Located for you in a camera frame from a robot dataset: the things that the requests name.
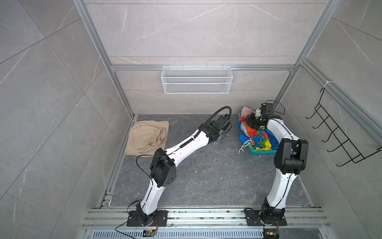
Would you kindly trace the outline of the beige drawstring shorts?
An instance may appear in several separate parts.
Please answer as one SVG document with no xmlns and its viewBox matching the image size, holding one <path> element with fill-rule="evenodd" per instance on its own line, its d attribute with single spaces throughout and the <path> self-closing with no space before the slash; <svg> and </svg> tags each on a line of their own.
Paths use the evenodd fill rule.
<svg viewBox="0 0 382 239">
<path fill-rule="evenodd" d="M 165 149 L 169 126 L 168 121 L 137 121 L 130 129 L 124 154 L 153 155 L 157 149 Z"/>
</svg>

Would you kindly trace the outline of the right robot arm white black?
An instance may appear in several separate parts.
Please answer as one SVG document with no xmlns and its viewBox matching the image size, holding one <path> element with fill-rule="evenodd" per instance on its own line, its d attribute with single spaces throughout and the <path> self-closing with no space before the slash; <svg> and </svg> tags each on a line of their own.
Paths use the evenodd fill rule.
<svg viewBox="0 0 382 239">
<path fill-rule="evenodd" d="M 279 142 L 274 156 L 276 176 L 261 209 L 245 208 L 244 214 L 249 226 L 286 226 L 287 197 L 294 180 L 306 167 L 309 144 L 294 135 L 279 116 L 266 121 Z"/>
</svg>

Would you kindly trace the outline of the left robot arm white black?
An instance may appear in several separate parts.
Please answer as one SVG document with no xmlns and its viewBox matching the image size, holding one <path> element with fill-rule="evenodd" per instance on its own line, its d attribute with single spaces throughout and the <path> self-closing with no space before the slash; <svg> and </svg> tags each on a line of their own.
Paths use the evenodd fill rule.
<svg viewBox="0 0 382 239">
<path fill-rule="evenodd" d="M 154 220 L 159 200 L 167 186 L 177 177 L 179 164 L 198 149 L 219 140 L 232 128 L 228 116 L 210 120 L 179 144 L 163 150 L 159 148 L 153 155 L 150 165 L 150 183 L 145 197 L 136 206 L 137 218 L 143 226 Z"/>
</svg>

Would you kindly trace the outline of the pink shorts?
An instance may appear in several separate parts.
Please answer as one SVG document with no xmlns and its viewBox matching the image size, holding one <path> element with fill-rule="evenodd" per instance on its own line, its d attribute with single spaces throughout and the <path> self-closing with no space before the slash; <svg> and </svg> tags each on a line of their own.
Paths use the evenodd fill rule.
<svg viewBox="0 0 382 239">
<path fill-rule="evenodd" d="M 241 116 L 240 116 L 240 117 L 241 117 L 241 118 L 242 118 L 242 117 L 246 118 L 246 117 L 248 117 L 248 116 L 251 115 L 251 114 L 256 114 L 256 112 L 254 112 L 252 109 L 250 109 L 250 108 L 244 106 L 244 107 L 242 108 Z"/>
</svg>

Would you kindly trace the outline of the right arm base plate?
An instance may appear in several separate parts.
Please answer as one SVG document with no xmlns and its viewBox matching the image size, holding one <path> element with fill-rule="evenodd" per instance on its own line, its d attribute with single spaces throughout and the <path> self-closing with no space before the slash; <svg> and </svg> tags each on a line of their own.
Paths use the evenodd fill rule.
<svg viewBox="0 0 382 239">
<path fill-rule="evenodd" d="M 248 226 L 286 226 L 287 221 L 284 216 L 266 216 L 261 210 L 246 208 L 243 210 Z"/>
</svg>

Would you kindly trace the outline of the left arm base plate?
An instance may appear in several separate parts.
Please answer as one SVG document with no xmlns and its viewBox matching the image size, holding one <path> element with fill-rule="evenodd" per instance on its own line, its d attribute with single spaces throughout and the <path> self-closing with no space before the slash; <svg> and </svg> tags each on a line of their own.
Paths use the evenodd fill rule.
<svg viewBox="0 0 382 239">
<path fill-rule="evenodd" d="M 147 227 L 147 226 L 159 226 L 165 227 L 168 221 L 168 211 L 157 210 L 153 214 L 145 215 L 138 213 L 137 211 L 131 211 L 129 213 L 127 227 Z"/>
</svg>

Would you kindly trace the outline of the aluminium mounting rail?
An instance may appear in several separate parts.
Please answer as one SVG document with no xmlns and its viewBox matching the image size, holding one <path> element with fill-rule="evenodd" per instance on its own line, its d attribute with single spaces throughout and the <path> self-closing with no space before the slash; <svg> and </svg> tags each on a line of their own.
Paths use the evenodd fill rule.
<svg viewBox="0 0 382 239">
<path fill-rule="evenodd" d="M 81 219 L 83 228 L 106 229 L 124 223 L 126 227 L 140 227 L 141 220 L 136 213 L 129 214 L 125 208 L 90 209 Z M 330 224 L 320 208 L 287 208 L 280 220 L 267 218 L 264 223 L 260 210 L 256 207 L 169 207 L 161 208 L 151 226 L 160 229 L 193 228 L 330 228 Z"/>
</svg>

